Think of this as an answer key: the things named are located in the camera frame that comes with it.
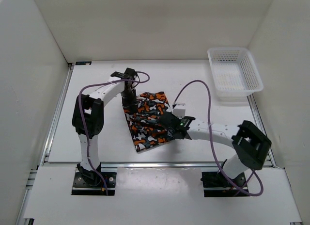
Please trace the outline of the orange camouflage shorts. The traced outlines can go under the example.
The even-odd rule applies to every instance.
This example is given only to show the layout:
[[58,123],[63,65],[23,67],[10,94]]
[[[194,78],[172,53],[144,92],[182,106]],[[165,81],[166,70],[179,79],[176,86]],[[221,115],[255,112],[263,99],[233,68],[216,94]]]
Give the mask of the orange camouflage shorts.
[[144,92],[137,96],[137,102],[136,114],[124,113],[135,151],[146,151],[173,141],[158,122],[163,113],[172,111],[165,93]]

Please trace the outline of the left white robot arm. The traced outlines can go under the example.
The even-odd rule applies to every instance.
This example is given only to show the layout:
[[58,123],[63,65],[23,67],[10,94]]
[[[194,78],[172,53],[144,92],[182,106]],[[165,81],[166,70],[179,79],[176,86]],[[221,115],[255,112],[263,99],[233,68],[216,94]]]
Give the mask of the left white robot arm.
[[83,180],[92,187],[105,184],[98,156],[98,135],[104,126],[104,107],[117,95],[130,111],[137,110],[135,85],[138,73],[127,68],[124,73],[113,72],[103,84],[88,85],[77,96],[72,125],[78,134],[82,161],[77,165]]

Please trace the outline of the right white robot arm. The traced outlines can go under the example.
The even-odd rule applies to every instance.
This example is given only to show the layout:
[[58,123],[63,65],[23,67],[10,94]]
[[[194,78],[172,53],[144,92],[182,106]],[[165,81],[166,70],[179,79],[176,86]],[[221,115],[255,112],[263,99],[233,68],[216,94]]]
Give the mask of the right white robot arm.
[[175,139],[206,140],[235,150],[235,155],[225,161],[223,171],[218,173],[218,182],[223,186],[231,185],[248,169],[261,170],[272,145],[271,140],[248,120],[235,126],[212,125],[195,117],[179,118],[165,112],[158,122]]

